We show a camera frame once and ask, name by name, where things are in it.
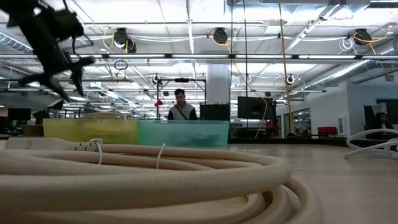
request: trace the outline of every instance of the wooden table surface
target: wooden table surface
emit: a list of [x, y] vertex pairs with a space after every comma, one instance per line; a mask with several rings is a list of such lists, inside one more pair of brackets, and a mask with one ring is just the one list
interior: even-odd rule
[[325, 224], [397, 224], [398, 161], [360, 154], [348, 147], [235, 144], [231, 150], [287, 159], [293, 175], [319, 195]]

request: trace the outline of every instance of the coiled hose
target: coiled hose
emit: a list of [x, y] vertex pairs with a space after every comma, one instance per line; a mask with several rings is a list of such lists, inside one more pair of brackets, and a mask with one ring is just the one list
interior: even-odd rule
[[[160, 148], [154, 146], [102, 145], [98, 165], [93, 142], [36, 139], [30, 145], [0, 151], [1, 223], [323, 220], [317, 196], [277, 157], [166, 147], [155, 169]], [[297, 212], [283, 185], [300, 199]], [[240, 206], [230, 206], [237, 201]]]

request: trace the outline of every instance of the wall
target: wall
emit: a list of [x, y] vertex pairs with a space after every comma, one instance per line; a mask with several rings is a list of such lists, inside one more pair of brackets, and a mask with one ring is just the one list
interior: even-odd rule
[[369, 82], [348, 85], [349, 125], [351, 134], [364, 131], [365, 114], [363, 106], [376, 105], [376, 100], [398, 99], [398, 76], [394, 76], [395, 82], [386, 82], [384, 77]]
[[8, 116], [8, 108], [0, 107], [0, 116]]
[[[348, 100], [347, 84], [340, 83], [337, 87], [328, 87], [326, 93], [310, 93], [304, 101], [293, 101], [292, 111], [298, 111], [305, 108], [311, 110], [311, 131], [312, 134], [318, 134], [318, 127], [332, 126], [338, 127], [338, 119], [344, 118], [348, 121]], [[287, 114], [287, 106], [277, 108], [277, 115]], [[345, 134], [350, 135], [349, 122], [345, 122]]]

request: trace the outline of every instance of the cable tie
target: cable tie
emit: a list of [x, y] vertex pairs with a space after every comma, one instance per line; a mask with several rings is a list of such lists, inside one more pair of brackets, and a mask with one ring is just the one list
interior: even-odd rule
[[163, 149], [166, 146], [166, 143], [163, 143], [163, 146], [160, 148], [159, 154], [157, 155], [156, 158], [156, 169], [159, 169], [159, 162], [160, 162], [160, 157], [162, 156]]
[[99, 158], [98, 158], [98, 164], [101, 165], [102, 164], [102, 139], [98, 139], [98, 138], [94, 138], [92, 140], [90, 140], [90, 142], [94, 142], [95, 144], [97, 144], [98, 146], [98, 153], [99, 153]]

